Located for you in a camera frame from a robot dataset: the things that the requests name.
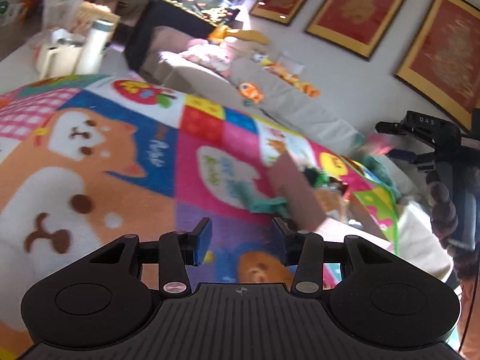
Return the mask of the pink cardboard box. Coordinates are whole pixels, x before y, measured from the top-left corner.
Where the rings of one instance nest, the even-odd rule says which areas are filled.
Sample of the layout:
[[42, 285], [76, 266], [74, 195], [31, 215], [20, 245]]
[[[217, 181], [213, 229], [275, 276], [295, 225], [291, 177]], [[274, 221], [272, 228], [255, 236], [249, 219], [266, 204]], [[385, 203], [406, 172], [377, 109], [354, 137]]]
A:
[[[270, 166], [268, 179], [275, 194], [287, 200], [289, 216], [301, 232], [316, 233], [327, 242], [342, 242], [345, 236], [361, 236], [384, 249], [391, 245], [355, 195], [348, 192], [342, 196], [326, 190], [317, 193], [289, 153], [281, 154]], [[362, 225], [361, 229], [327, 215], [325, 209], [336, 209], [341, 201], [346, 202], [346, 209], [340, 214], [351, 215]]]

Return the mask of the teal plastic toy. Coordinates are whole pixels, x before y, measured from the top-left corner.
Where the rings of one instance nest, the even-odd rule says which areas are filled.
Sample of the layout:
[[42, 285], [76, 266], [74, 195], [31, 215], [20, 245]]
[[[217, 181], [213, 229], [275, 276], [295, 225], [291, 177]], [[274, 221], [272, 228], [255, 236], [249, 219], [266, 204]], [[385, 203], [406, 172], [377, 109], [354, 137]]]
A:
[[250, 213], [290, 217], [286, 198], [257, 196], [252, 192], [251, 186], [244, 181], [236, 182], [234, 188], [239, 201]]

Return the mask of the green cloth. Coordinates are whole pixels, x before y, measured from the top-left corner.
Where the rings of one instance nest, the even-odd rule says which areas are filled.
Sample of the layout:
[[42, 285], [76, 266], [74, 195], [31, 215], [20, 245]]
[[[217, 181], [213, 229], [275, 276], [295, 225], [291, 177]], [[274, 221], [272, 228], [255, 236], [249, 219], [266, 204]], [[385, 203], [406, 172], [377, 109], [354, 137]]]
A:
[[393, 149], [391, 139], [381, 133], [370, 133], [367, 136], [357, 134], [353, 145], [355, 159], [387, 186], [398, 201], [401, 198], [401, 193], [397, 189], [390, 173], [380, 161], [383, 155], [388, 154]]

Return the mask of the red framed picture, right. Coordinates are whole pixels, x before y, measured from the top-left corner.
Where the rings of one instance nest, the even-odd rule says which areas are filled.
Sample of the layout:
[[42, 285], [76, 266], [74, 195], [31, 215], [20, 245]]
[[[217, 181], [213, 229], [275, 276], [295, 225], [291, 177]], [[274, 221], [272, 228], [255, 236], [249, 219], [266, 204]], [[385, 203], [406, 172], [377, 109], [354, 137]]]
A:
[[479, 8], [433, 0], [395, 76], [470, 130], [479, 108]]

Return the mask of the white sheet cover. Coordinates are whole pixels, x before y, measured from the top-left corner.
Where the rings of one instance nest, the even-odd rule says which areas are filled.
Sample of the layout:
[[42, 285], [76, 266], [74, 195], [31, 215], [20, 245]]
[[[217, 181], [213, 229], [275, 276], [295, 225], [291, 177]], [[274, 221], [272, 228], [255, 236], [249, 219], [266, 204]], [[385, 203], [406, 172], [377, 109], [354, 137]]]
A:
[[426, 195], [403, 197], [396, 206], [399, 214], [398, 255], [414, 266], [446, 283], [452, 273], [453, 261], [442, 247], [431, 226], [435, 205], [449, 198], [440, 181], [427, 184]]

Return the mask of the colourful cartoon play mat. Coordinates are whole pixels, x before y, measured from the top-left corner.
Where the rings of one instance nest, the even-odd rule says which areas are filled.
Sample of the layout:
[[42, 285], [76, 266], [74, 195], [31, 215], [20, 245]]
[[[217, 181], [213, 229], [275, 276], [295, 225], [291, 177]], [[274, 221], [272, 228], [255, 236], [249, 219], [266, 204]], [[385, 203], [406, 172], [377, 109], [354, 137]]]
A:
[[269, 167], [283, 153], [339, 180], [395, 243], [390, 190], [362, 164], [281, 125], [169, 88], [107, 75], [66, 76], [1, 95], [1, 357], [31, 345], [20, 314], [35, 283], [128, 233], [213, 237], [193, 283], [287, 281], [270, 214], [250, 213], [234, 184], [278, 197]]

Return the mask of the red framed picture, middle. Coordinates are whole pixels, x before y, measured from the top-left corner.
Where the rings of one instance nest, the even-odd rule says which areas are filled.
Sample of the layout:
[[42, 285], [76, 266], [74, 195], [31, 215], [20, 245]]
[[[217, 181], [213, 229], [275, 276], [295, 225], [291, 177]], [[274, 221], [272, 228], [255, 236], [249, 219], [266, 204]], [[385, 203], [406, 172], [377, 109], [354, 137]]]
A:
[[405, 0], [325, 0], [305, 32], [370, 60]]

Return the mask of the orange clownfish plush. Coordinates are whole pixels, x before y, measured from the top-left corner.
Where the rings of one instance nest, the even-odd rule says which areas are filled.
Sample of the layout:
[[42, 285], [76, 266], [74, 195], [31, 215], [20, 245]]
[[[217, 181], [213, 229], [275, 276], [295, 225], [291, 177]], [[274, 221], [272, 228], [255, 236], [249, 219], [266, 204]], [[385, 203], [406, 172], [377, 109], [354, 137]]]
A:
[[241, 83], [238, 86], [238, 91], [247, 106], [258, 104], [264, 99], [264, 94], [261, 93], [257, 86], [251, 83]]

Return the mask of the orange plush toys row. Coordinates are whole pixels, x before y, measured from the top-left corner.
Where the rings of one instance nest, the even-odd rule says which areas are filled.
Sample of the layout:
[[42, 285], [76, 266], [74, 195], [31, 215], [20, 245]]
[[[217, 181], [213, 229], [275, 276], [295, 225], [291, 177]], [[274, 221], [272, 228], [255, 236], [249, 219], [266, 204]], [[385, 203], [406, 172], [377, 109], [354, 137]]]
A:
[[303, 94], [306, 94], [310, 98], [318, 98], [321, 94], [320, 90], [309, 82], [302, 81], [298, 74], [290, 73], [280, 63], [274, 63], [268, 56], [263, 56], [259, 60], [259, 65], [262, 66], [267, 72], [279, 77], [287, 84], [297, 88]]

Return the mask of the beige sofa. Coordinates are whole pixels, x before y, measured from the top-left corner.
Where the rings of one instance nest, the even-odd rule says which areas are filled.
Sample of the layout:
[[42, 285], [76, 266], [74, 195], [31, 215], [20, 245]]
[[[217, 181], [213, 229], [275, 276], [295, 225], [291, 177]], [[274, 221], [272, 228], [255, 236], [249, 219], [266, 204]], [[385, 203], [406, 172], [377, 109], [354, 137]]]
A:
[[228, 37], [219, 46], [158, 26], [140, 73], [151, 83], [193, 94], [275, 123], [338, 155], [354, 158], [360, 133], [299, 88], [259, 63], [269, 47]]

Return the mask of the pink floral blanket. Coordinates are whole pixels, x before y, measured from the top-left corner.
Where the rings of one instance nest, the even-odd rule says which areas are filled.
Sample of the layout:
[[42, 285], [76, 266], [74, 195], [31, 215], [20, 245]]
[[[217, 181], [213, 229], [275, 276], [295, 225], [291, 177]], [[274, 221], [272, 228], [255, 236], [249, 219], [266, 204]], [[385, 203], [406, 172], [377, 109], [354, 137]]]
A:
[[182, 51], [180, 56], [224, 78], [230, 75], [231, 63], [234, 59], [234, 53], [228, 47], [218, 46], [199, 38], [189, 41], [187, 49]]

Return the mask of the white thermos bottle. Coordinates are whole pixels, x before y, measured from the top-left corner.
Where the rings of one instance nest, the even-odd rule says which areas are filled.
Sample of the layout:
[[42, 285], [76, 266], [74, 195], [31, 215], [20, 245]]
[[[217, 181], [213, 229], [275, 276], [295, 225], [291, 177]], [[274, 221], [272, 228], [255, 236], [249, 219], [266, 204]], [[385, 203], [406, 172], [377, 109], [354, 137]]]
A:
[[93, 22], [76, 63], [75, 74], [89, 75], [98, 72], [103, 59], [103, 49], [113, 28], [114, 24], [105, 19], [96, 19]]

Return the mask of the yellow banana plush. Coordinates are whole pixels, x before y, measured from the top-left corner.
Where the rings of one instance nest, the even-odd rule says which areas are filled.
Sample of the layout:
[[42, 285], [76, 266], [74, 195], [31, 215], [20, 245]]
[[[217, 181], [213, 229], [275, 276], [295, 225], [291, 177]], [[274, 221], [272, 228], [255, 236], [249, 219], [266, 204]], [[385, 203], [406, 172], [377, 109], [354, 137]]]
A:
[[216, 27], [209, 35], [208, 41], [214, 44], [221, 44], [225, 38], [236, 38], [242, 41], [253, 41], [261, 45], [267, 46], [271, 43], [270, 39], [263, 33], [256, 30], [243, 30], [230, 28], [228, 25], [221, 25]]

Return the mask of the white kettle jug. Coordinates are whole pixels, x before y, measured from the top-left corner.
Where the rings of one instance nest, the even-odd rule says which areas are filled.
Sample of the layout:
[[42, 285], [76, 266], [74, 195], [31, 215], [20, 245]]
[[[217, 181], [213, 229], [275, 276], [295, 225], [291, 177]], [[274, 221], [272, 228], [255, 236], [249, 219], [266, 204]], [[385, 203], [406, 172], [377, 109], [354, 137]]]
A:
[[39, 79], [70, 76], [75, 71], [86, 37], [59, 28], [49, 32], [38, 46], [35, 68]]

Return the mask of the black fish tank cabinet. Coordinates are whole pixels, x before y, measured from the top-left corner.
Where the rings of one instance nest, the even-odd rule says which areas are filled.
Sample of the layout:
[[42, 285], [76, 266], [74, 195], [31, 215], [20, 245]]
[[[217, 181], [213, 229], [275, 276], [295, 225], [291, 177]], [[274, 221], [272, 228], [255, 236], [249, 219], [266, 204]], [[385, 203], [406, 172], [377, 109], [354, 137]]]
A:
[[149, 0], [124, 48], [128, 67], [139, 72], [160, 51], [180, 53], [191, 40], [206, 40], [218, 27], [166, 0]]

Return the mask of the woven patterned box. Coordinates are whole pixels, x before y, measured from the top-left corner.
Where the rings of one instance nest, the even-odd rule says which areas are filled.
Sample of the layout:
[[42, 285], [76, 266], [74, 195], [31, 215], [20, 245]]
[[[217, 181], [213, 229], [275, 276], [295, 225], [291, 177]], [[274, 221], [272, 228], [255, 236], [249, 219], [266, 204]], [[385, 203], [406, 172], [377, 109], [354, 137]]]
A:
[[74, 18], [69, 31], [71, 33], [86, 36], [96, 20], [105, 20], [113, 24], [109, 38], [113, 36], [117, 25], [120, 22], [120, 16], [111, 12], [107, 6], [97, 5], [91, 2], [83, 2]]

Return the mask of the clear plastic bag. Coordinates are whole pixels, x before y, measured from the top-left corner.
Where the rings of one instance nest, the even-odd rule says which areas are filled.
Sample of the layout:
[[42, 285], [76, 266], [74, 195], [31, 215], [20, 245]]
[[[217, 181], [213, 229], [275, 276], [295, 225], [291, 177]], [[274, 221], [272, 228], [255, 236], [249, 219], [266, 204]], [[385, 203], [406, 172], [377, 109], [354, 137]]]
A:
[[84, 0], [43, 0], [42, 31], [72, 27], [83, 2]]

